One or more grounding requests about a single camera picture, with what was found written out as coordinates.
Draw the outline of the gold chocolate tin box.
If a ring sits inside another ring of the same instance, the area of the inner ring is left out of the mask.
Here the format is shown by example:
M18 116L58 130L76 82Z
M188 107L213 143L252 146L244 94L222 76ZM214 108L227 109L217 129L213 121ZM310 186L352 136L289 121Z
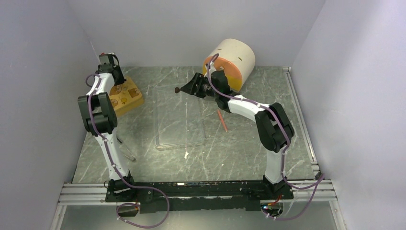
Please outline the gold chocolate tin box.
M110 98L110 101L117 117L119 117L142 105L144 103L144 98L142 95L136 97L115 95Z

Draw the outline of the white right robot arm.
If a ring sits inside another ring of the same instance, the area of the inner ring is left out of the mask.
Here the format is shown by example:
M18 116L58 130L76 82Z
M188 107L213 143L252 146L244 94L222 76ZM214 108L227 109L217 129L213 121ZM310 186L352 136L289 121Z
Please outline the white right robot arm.
M276 198L282 191L280 183L285 180L285 155L295 135L283 106L258 103L231 90L222 70L210 75L195 73L188 83L175 88L175 93L179 92L198 98L213 97L221 110L255 122L260 142L267 150L264 177L268 183L263 186L263 192L267 198Z

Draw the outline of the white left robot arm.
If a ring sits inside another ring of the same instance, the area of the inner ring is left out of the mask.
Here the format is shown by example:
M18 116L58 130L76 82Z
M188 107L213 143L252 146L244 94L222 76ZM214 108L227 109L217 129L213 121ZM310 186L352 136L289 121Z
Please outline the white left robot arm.
M109 172L108 192L118 193L124 201L132 201L137 188L130 184L131 174L119 148L116 128L118 120L109 92L115 86L114 70L91 74L94 83L90 91L78 97L78 106L84 127L100 146Z

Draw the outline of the black metal tongs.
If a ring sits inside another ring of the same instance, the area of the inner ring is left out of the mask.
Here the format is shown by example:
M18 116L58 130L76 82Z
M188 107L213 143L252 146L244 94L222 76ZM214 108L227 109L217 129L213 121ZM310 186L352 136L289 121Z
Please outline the black metal tongs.
M136 162L135 155L131 152L128 146L122 141L122 139L119 138L118 136L116 137L116 139L119 143L119 149L121 150L122 154L131 162Z

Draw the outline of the silver tin lid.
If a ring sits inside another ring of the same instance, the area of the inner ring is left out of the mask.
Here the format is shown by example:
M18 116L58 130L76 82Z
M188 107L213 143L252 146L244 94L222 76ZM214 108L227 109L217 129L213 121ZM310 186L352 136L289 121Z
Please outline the silver tin lid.
M138 95L142 95L142 93L136 86L132 78L129 76L125 76L125 83L118 86L114 86L110 90L109 97L112 98L115 95L118 96L128 95L130 97L136 97Z

